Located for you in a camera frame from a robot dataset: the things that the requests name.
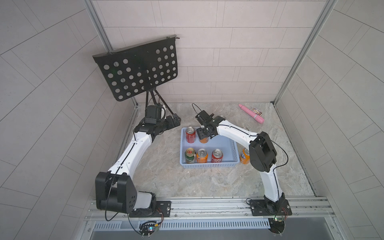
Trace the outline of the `orange Fanta can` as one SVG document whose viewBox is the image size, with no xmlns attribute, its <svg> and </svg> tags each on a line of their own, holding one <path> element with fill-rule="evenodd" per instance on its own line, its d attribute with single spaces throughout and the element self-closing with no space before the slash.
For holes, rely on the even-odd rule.
<svg viewBox="0 0 384 240">
<path fill-rule="evenodd" d="M 250 162 L 250 153 L 249 150 L 244 148 L 240 153 L 240 162 L 244 165 L 247 165 Z"/>
</svg>

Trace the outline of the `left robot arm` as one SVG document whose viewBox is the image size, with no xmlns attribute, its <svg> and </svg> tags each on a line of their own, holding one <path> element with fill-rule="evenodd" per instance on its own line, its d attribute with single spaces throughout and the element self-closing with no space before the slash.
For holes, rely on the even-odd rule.
<svg viewBox="0 0 384 240">
<path fill-rule="evenodd" d="M 143 118 L 133 130 L 133 137 L 116 163 L 95 179 L 97 209 L 124 214 L 151 216 L 156 212 L 156 194 L 138 191 L 133 176 L 145 151 L 156 136 L 180 126 L 177 114 L 156 120 Z"/>
</svg>

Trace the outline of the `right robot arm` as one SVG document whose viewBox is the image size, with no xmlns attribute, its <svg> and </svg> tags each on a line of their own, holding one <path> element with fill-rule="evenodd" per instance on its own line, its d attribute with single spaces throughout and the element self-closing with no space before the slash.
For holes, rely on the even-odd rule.
<svg viewBox="0 0 384 240">
<path fill-rule="evenodd" d="M 275 171 L 278 167 L 277 151 L 269 135 L 265 132 L 247 131 L 221 116 L 208 115 L 205 111 L 197 114 L 196 119 L 201 125 L 197 129 L 200 139 L 223 136 L 242 145 L 249 151 L 250 164 L 259 171 L 263 181 L 266 208 L 271 213 L 278 212 L 285 201 L 285 196 Z"/>
</svg>

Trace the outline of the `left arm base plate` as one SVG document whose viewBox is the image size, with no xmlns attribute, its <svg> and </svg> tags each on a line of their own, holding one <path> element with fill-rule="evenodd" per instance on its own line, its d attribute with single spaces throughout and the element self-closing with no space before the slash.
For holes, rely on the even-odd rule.
<svg viewBox="0 0 384 240">
<path fill-rule="evenodd" d="M 159 218 L 161 216 L 168 218 L 171 206 L 171 201 L 156 201 L 156 203 L 151 203 L 147 209 L 133 210 L 130 213 L 130 218 Z"/>
</svg>

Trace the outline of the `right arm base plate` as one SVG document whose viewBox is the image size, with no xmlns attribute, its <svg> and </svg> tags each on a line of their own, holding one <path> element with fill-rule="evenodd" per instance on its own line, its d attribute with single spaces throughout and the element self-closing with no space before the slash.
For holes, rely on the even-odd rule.
<svg viewBox="0 0 384 240">
<path fill-rule="evenodd" d="M 246 204 L 249 205 L 252 216 L 291 216 L 292 210 L 289 202 L 285 199 L 277 201 L 276 203 L 268 199 L 246 199 Z"/>
</svg>

